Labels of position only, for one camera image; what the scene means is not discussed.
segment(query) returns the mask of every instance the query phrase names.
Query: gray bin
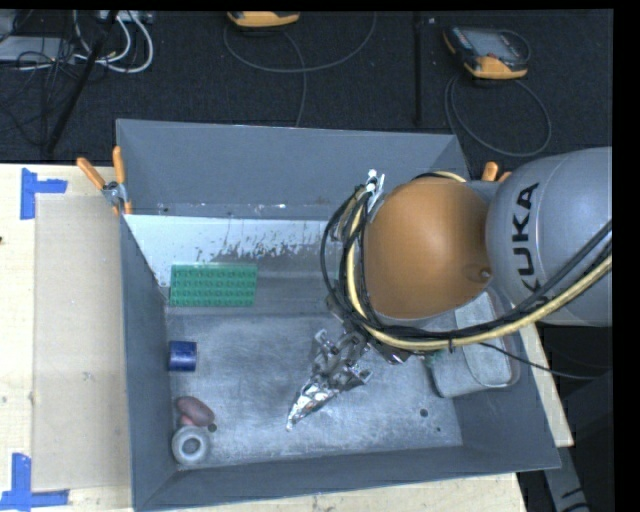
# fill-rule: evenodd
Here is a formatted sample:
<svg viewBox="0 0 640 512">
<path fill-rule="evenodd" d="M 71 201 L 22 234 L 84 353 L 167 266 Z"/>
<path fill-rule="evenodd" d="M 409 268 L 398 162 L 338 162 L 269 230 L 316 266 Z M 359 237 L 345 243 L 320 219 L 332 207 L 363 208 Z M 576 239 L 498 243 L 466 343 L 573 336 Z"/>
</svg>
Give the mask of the gray bin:
<svg viewBox="0 0 640 512">
<path fill-rule="evenodd" d="M 450 135 L 140 120 L 119 120 L 116 128 L 134 215 L 326 221 L 371 168 L 386 174 L 387 190 L 430 170 L 468 178 Z M 136 510 L 560 465 L 528 367 L 509 388 L 447 399 L 417 358 L 390 366 L 371 351 L 367 385 L 288 433 L 286 414 L 310 370 L 314 329 L 337 328 L 309 252 L 302 262 L 279 260 L 277 269 L 258 262 L 257 293 L 271 300 L 253 309 L 169 307 L 154 257 L 124 217 L 121 250 Z M 167 371 L 168 344 L 177 338 L 199 343 L 193 374 Z M 189 391 L 217 414 L 213 455 L 197 468 L 181 467 L 171 451 L 174 401 Z"/>
</svg>

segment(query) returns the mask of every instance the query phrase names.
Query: green lego brick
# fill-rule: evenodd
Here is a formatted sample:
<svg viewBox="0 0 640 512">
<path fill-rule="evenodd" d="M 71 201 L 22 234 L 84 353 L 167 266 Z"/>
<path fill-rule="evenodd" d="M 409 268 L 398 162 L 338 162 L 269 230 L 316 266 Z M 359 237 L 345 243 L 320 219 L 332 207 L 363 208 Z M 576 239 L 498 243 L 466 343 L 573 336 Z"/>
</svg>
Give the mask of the green lego brick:
<svg viewBox="0 0 640 512">
<path fill-rule="evenodd" d="M 258 266 L 240 263 L 206 263 L 171 267 L 171 306 L 252 306 L 258 283 Z"/>
</svg>

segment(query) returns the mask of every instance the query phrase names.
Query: blue cylinder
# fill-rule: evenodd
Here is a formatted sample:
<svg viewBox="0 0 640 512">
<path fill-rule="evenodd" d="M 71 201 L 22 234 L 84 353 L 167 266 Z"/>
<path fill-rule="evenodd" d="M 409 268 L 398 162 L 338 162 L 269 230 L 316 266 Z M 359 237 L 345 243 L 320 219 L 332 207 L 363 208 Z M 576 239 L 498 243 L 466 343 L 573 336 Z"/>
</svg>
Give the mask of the blue cylinder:
<svg viewBox="0 0 640 512">
<path fill-rule="evenodd" d="M 169 342 L 169 371 L 193 372 L 196 370 L 198 344 L 195 341 Z"/>
</svg>

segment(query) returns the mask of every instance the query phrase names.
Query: blue tape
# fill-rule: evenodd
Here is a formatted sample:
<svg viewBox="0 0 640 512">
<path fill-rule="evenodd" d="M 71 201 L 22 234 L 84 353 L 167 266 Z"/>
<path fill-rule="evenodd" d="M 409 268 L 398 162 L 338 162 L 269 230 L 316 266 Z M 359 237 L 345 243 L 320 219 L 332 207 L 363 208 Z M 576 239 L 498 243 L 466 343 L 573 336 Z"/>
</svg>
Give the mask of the blue tape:
<svg viewBox="0 0 640 512">
<path fill-rule="evenodd" d="M 36 216 L 36 194 L 64 194 L 66 190 L 65 180 L 38 181 L 38 175 L 35 172 L 23 167 L 20 219 L 33 219 Z"/>
<path fill-rule="evenodd" d="M 169 342 L 169 371 L 193 372 L 198 358 L 198 344 L 195 341 Z"/>
<path fill-rule="evenodd" d="M 55 507 L 66 505 L 69 490 L 31 492 L 31 458 L 21 453 L 11 456 L 11 490 L 0 496 L 0 510 L 30 512 L 31 507 Z"/>
</svg>

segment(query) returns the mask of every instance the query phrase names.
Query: black floor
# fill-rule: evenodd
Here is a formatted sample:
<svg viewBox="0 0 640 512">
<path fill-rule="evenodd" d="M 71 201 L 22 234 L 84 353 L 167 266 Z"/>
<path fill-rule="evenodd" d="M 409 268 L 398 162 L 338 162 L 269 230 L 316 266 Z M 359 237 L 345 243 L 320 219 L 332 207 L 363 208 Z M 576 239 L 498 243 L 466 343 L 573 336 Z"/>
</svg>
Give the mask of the black floor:
<svg viewBox="0 0 640 512">
<path fill-rule="evenodd" d="M 88 44 L 105 28 L 92 14 L 79 11 L 77 18 Z M 74 33 L 70 11 L 22 10 L 18 19 L 20 35 L 67 39 Z M 505 28 L 523 36 L 532 50 L 520 82 L 525 87 L 515 82 L 477 87 L 462 75 L 441 35 L 452 24 Z M 96 65 L 81 89 L 83 61 L 58 61 L 36 71 L 3 62 L 0 161 L 68 164 L 85 156 L 94 164 L 110 164 L 118 118 L 454 131 L 475 178 L 489 160 L 507 171 L 536 158 L 612 144 L 612 9 L 422 11 L 417 17 L 410 11 L 303 12 L 295 25 L 264 37 L 239 33 L 223 11 L 154 11 L 146 26 L 153 40 L 148 69 L 118 73 Z M 135 56 L 132 52 L 119 64 L 133 68 L 149 49 L 140 30 L 128 27 Z M 123 33 L 113 26 L 105 51 L 117 52 L 124 44 Z M 20 65 L 28 65 L 27 55 Z M 301 67 L 317 69 L 284 71 Z M 446 98 L 447 84 L 459 75 L 453 98 Z M 447 117 L 445 102 L 451 99 L 457 120 Z M 611 362 L 610 331 L 570 331 L 541 329 L 552 367 L 605 371 L 600 367 Z M 588 342 L 582 343 L 585 334 Z M 563 398 L 584 385 L 561 378 L 557 383 Z M 606 426 L 573 449 L 594 511 L 613 510 L 612 471 L 607 471 L 612 432 Z M 523 474 L 521 483 L 530 512 L 553 510 L 541 474 Z"/>
</svg>

